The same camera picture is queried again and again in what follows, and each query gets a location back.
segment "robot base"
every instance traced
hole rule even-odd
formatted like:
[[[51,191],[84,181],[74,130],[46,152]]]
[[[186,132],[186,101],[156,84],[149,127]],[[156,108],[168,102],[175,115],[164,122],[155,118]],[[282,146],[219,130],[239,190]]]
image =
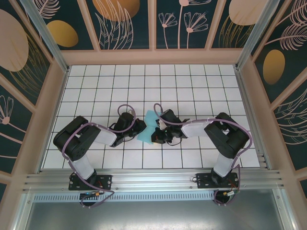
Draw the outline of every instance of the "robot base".
[[[112,185],[112,175],[97,175],[96,182],[93,186],[110,190]],[[84,184],[77,175],[70,176],[69,187],[70,191],[93,191],[94,189]]]
[[[209,173],[198,173],[196,174],[195,181],[197,183],[197,188],[231,188],[232,184],[236,187],[239,186],[238,175],[236,172],[231,172],[227,175],[225,179],[220,184],[215,184],[212,181],[212,174]]]

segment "enclosure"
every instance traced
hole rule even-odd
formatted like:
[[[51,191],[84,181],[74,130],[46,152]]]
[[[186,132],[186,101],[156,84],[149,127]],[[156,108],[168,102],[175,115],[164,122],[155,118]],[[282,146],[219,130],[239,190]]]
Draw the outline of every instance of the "enclosure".
[[[306,18],[306,0],[2,1],[3,229],[307,229]],[[209,137],[136,137],[90,146],[115,194],[82,209],[54,137],[77,116],[110,127],[122,104],[144,120],[155,103],[181,121],[224,112],[251,134],[236,200],[218,206],[192,179],[218,159]]]

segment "white grid mat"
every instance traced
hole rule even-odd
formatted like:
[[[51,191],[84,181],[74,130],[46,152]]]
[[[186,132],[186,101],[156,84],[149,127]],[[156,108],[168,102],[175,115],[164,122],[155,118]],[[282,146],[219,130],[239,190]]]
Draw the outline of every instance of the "white grid mat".
[[[121,104],[130,104],[143,120],[156,102],[164,110],[172,109],[181,120],[225,112],[250,131],[231,65],[72,66],[42,168],[69,168],[52,140],[76,116],[110,126],[117,122]],[[260,166],[254,148],[238,160],[242,167]],[[211,168],[218,151],[208,137],[183,139],[173,147],[135,138],[116,148],[94,143],[87,154],[98,169]]]

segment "light blue towel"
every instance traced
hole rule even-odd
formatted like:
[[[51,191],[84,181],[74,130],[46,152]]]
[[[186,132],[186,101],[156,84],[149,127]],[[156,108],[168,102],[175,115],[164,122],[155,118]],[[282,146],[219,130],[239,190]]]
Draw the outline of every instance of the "light blue towel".
[[[152,134],[155,131],[155,128],[158,127],[156,120],[158,119],[157,115],[155,114],[154,111],[152,110],[148,110],[146,113],[146,116],[144,118],[144,122],[146,123],[147,127],[146,129],[144,129],[143,132],[141,132],[138,137],[137,140],[146,142],[148,144],[153,144],[152,143]]]

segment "metal floor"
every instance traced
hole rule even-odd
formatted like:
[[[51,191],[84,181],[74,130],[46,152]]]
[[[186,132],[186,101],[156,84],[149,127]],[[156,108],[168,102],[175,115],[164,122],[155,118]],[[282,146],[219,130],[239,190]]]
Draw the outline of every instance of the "metal floor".
[[[78,203],[34,203],[27,230],[282,230],[270,190],[241,191],[220,207],[212,200],[105,202],[93,209]]]

